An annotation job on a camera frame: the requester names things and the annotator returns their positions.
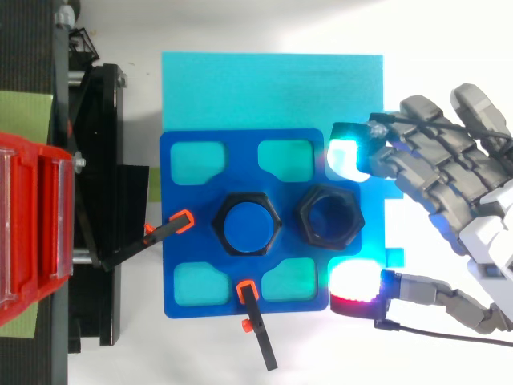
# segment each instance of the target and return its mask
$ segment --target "metal rod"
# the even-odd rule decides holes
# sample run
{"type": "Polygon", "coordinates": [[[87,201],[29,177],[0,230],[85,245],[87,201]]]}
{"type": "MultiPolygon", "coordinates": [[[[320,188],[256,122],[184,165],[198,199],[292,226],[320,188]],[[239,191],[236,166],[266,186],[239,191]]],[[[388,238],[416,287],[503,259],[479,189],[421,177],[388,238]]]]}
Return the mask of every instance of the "metal rod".
{"type": "Polygon", "coordinates": [[[92,263],[88,249],[73,250],[73,265],[92,265],[92,263]]]}
{"type": "Polygon", "coordinates": [[[69,71],[67,73],[68,87],[80,87],[85,71],[69,71]]]}

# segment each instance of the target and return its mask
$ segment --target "black metal frame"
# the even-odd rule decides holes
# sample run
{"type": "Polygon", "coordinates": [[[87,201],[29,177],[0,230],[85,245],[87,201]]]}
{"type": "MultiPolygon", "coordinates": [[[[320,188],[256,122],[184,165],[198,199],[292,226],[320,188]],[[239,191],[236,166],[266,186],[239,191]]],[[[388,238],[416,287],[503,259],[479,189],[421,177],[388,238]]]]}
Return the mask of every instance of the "black metal frame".
{"type": "Polygon", "coordinates": [[[75,248],[91,257],[91,264],[74,266],[69,282],[70,353],[80,352],[82,337],[99,337],[100,346],[118,340],[121,266],[108,272],[100,266],[144,235],[149,167],[120,164],[122,75],[115,64],[89,67],[80,87],[70,88],[69,146],[87,162],[76,177],[75,248]]]}

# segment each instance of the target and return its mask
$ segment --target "orange clamp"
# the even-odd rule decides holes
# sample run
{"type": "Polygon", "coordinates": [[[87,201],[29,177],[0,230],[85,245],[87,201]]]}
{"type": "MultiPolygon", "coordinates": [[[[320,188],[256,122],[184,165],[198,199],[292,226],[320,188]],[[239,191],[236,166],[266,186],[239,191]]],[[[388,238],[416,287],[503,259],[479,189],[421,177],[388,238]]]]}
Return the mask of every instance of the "orange clamp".
{"type": "Polygon", "coordinates": [[[155,231],[155,227],[153,227],[152,225],[150,225],[149,223],[145,223],[144,224],[144,232],[146,233],[146,235],[148,234],[151,234],[155,231]]]}
{"type": "Polygon", "coordinates": [[[253,331],[253,325],[251,324],[251,321],[249,321],[247,318],[242,320],[242,329],[246,333],[251,333],[253,331]]]}
{"type": "Polygon", "coordinates": [[[242,282],[239,282],[236,286],[237,295],[239,296],[240,303],[245,305],[246,301],[244,300],[244,296],[242,295],[242,288],[244,286],[251,286],[253,289],[253,294],[255,294],[255,299],[258,301],[258,298],[260,296],[258,295],[257,285],[255,285],[255,282],[252,279],[245,279],[242,282]]]}
{"type": "Polygon", "coordinates": [[[187,225],[185,225],[184,227],[182,227],[180,230],[176,231],[177,234],[181,234],[181,233],[189,230],[194,225],[194,216],[187,209],[181,210],[178,213],[171,215],[169,217],[169,221],[172,221],[173,219],[176,219],[177,217],[181,217],[182,215],[187,216],[187,219],[189,219],[189,223],[187,225]]]}

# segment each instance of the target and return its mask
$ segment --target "screw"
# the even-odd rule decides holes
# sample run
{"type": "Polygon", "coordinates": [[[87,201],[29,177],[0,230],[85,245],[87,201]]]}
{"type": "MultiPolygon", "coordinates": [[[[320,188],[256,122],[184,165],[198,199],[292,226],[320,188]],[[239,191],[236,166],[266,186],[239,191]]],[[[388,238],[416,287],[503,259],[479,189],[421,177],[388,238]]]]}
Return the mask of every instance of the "screw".
{"type": "Polygon", "coordinates": [[[370,121],[367,125],[370,127],[370,136],[373,138],[382,139],[388,134],[388,128],[381,123],[370,121]]]}
{"type": "Polygon", "coordinates": [[[68,5],[59,7],[59,11],[55,14],[55,25],[64,30],[71,30],[75,26],[75,12],[68,5]]]}
{"type": "Polygon", "coordinates": [[[127,76],[124,73],[121,73],[118,76],[118,87],[121,87],[121,88],[127,87],[127,76]]]}
{"type": "Polygon", "coordinates": [[[75,172],[80,174],[82,172],[82,168],[86,167],[86,160],[82,158],[82,153],[80,151],[76,152],[72,161],[75,172]]]}

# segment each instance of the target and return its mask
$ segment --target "hole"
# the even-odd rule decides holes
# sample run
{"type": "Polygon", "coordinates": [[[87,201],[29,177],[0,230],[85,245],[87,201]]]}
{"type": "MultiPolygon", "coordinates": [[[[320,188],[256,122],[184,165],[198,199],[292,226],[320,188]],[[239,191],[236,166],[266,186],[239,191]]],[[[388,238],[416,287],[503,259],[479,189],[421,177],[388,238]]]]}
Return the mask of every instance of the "hole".
{"type": "Polygon", "coordinates": [[[221,142],[179,142],[171,147],[171,178],[182,186],[207,183],[228,164],[221,142]]]}
{"type": "Polygon", "coordinates": [[[230,278],[207,262],[181,263],[174,274],[180,306],[224,305],[230,299],[230,278]]]}
{"type": "Polygon", "coordinates": [[[306,182],[313,175],[313,148],[308,140],[264,140],[258,165],[282,182],[306,182]]]}
{"type": "Polygon", "coordinates": [[[262,297],[266,301],[308,301],[316,294],[317,271],[310,258],[285,259],[262,277],[262,297]]]}
{"type": "Polygon", "coordinates": [[[340,197],[323,197],[313,204],[309,212],[312,231],[327,241],[345,236],[353,221],[353,210],[340,197]]]}

